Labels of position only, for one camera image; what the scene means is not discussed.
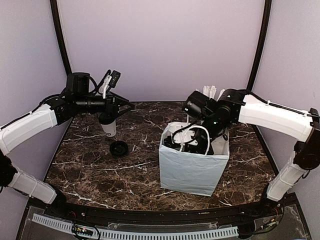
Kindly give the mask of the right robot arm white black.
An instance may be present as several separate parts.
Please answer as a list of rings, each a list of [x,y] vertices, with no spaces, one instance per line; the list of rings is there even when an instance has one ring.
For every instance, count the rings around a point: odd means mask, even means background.
[[[226,89],[217,100],[194,91],[183,110],[202,122],[192,140],[195,153],[205,153],[231,124],[250,124],[271,129],[296,139],[293,152],[279,174],[265,188],[263,200],[255,205],[255,213],[266,217],[285,193],[303,175],[320,165],[320,116],[315,108],[298,110],[264,100],[246,89]]]

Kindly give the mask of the white paper coffee cup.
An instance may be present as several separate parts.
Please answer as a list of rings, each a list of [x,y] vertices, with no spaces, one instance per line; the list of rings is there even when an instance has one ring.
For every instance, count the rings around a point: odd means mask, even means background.
[[[101,123],[100,125],[108,137],[114,137],[117,134],[117,127],[116,127],[115,120],[109,124]]]

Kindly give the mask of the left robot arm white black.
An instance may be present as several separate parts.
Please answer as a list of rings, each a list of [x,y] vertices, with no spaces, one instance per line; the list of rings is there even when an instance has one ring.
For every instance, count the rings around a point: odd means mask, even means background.
[[[67,218],[71,208],[65,203],[64,194],[56,187],[20,170],[8,154],[35,135],[79,114],[100,114],[98,122],[104,132],[113,137],[116,134],[116,119],[135,108],[128,99],[111,92],[120,76],[120,72],[108,70],[101,82],[96,83],[89,73],[70,73],[61,93],[46,97],[34,110],[1,126],[0,187],[12,188],[51,205],[51,210],[58,217]]]

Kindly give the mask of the black plastic cup lid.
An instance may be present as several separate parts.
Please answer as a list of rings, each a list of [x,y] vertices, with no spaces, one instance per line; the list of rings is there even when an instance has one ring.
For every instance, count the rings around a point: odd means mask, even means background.
[[[129,146],[122,140],[114,141],[109,147],[110,153],[114,157],[123,157],[129,152]]]

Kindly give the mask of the white paper takeout bag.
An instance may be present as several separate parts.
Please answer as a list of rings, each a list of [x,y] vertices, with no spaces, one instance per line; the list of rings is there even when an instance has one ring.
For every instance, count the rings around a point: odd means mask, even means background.
[[[185,146],[165,146],[165,138],[189,126],[188,122],[170,122],[159,144],[160,187],[177,192],[212,196],[230,157],[229,132],[211,143],[213,155],[185,152]]]

